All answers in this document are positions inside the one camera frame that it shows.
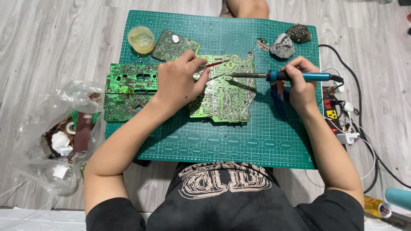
clear plastic bag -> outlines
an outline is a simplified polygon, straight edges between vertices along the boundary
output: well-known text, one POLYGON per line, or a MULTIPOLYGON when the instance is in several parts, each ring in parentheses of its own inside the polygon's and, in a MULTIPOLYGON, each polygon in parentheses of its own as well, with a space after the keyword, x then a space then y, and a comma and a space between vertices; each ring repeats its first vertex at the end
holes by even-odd
POLYGON ((30 116, 18 127, 14 144, 12 165, 23 174, 34 179, 49 192, 72 192, 81 177, 80 168, 103 142, 101 138, 101 117, 91 130, 88 150, 75 155, 70 163, 66 156, 49 159, 41 145, 43 134, 65 119, 73 111, 92 114, 103 110, 102 99, 91 100, 93 93, 104 92, 105 86, 85 81, 70 81, 41 102, 30 116), (63 169, 64 178, 55 177, 63 169))

black cable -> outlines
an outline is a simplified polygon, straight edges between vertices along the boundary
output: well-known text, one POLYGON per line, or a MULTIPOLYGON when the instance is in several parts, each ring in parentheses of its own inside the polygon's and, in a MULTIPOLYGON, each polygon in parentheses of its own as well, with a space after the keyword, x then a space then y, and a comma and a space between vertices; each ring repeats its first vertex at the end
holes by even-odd
MULTIPOLYGON (((359 80, 358 80, 357 75, 353 72, 353 70, 352 70, 347 64, 344 63, 344 61, 342 61, 341 56, 339 55, 339 53, 337 52, 337 50, 336 50, 334 47, 332 47, 332 46, 330 46, 330 45, 327 45, 327 44, 320 44, 320 45, 318 45, 318 46, 319 46, 319 47, 326 46, 326 47, 330 48, 332 51, 334 51, 334 53, 337 55, 337 57, 338 57, 339 61, 341 62, 341 64, 343 64, 343 66, 344 66, 345 68, 347 68, 347 70, 350 71, 350 73, 353 75, 354 80, 356 81, 357 89, 358 89, 358 101, 359 101, 359 102, 358 102, 358 104, 359 104, 359 109, 358 109, 358 110, 355 110, 355 111, 354 111, 354 114, 358 114, 358 115, 359 115, 359 121, 360 121, 360 122, 359 122, 359 125, 360 125, 360 127, 363 127, 363 96, 362 96, 362 94, 361 94, 360 82, 359 82, 359 80)), ((354 126, 354 128, 357 130, 357 132, 360 133, 361 137, 362 137, 365 141, 369 142, 368 139, 367 139, 367 137, 365 136, 363 130, 362 130, 362 129, 358 129, 355 124, 353 124, 353 126, 354 126)), ((367 144, 367 147, 368 147, 368 150, 370 150, 370 152, 372 153, 372 150, 374 150, 374 149, 373 149, 372 147, 370 147, 368 144, 367 144)), ((409 185, 405 184, 404 182, 402 182, 396 175, 394 175, 394 174, 388 169, 388 167, 382 162, 381 158, 377 155, 377 152, 376 152, 376 151, 374 151, 374 153, 375 153, 375 157, 378 159, 378 161, 375 162, 375 176, 374 176, 374 180, 373 180, 371 186, 364 191, 364 194, 367 193, 367 192, 369 192, 369 191, 374 187, 374 185, 375 185, 375 183, 376 183, 376 181, 377 181, 378 172, 379 172, 379 164, 378 164, 378 162, 380 162, 380 163, 383 165, 383 167, 387 170, 387 172, 388 172, 396 181, 398 181, 401 185, 403 185, 403 186, 411 189, 411 186, 409 186, 409 185)))

green cutting mat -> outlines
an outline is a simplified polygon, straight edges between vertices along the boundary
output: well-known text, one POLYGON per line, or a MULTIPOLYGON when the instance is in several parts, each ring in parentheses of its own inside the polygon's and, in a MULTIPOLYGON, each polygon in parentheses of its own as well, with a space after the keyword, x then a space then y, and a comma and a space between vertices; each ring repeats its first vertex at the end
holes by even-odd
MULTIPOLYGON (((276 60, 257 46, 257 38, 264 37, 268 46, 284 33, 291 23, 264 19, 217 18, 148 11, 130 11, 124 31, 119 63, 154 64, 160 61, 137 57, 127 41, 128 31, 137 25, 151 29, 157 40, 163 29, 171 30, 201 44, 199 55, 238 54, 245 58, 252 49, 256 72, 279 70, 287 61, 276 60)), ((319 66, 317 32, 308 26, 312 40, 294 44, 296 53, 319 66)), ((317 102, 322 110, 321 91, 317 87, 317 102)), ((213 122, 209 118, 189 118, 182 109, 146 140, 138 159, 215 162, 238 161, 268 167, 313 169, 312 148, 304 125, 292 106, 285 105, 287 122, 277 113, 270 87, 265 79, 257 80, 257 95, 250 106, 250 121, 245 125, 213 122)), ((107 123, 108 138, 123 123, 107 123)))

dark rock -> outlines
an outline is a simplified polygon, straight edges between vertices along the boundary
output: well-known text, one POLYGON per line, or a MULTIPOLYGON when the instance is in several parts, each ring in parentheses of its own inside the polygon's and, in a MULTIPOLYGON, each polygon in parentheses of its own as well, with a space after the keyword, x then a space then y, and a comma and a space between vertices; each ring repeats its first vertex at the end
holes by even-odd
POLYGON ((311 32, 306 25, 295 24, 286 32, 296 43, 304 43, 312 39, 311 32))
POLYGON ((289 58, 296 52, 293 41, 288 34, 280 34, 275 42, 270 47, 270 53, 279 58, 289 58))

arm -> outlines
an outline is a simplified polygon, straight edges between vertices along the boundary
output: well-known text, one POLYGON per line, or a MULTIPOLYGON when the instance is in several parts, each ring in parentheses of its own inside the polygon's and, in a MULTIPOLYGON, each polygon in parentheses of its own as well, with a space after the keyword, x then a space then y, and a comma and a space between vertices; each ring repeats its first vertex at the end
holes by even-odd
POLYGON ((97 204, 115 197, 128 198, 123 172, 147 137, 160 124, 202 93, 210 69, 196 83, 195 70, 207 60, 186 51, 158 67, 158 90, 149 103, 111 135, 91 156, 84 170, 86 215, 97 204))
POLYGON ((316 82, 305 82, 300 70, 303 72, 320 72, 320 70, 301 56, 292 60, 282 69, 293 79, 290 103, 304 122, 318 171, 326 185, 325 190, 343 191, 354 197, 364 207, 360 176, 347 152, 318 109, 315 100, 316 82))

